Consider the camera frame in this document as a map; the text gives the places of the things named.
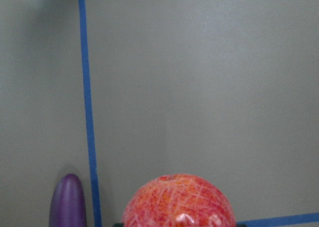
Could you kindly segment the purple eggplant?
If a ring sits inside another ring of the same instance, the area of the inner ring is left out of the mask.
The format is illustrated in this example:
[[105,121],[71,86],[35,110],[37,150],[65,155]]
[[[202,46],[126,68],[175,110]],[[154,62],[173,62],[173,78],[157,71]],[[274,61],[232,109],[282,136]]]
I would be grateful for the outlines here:
[[49,226],[86,226],[84,191],[75,174],[67,174],[57,183],[50,203]]

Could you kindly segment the red orange pomegranate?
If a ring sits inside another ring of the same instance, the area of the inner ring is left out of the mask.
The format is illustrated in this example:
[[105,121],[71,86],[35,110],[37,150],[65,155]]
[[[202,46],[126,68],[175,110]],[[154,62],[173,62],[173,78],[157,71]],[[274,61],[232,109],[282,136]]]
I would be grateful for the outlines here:
[[226,196],[191,174],[158,177],[141,186],[125,207],[126,227],[234,227]]

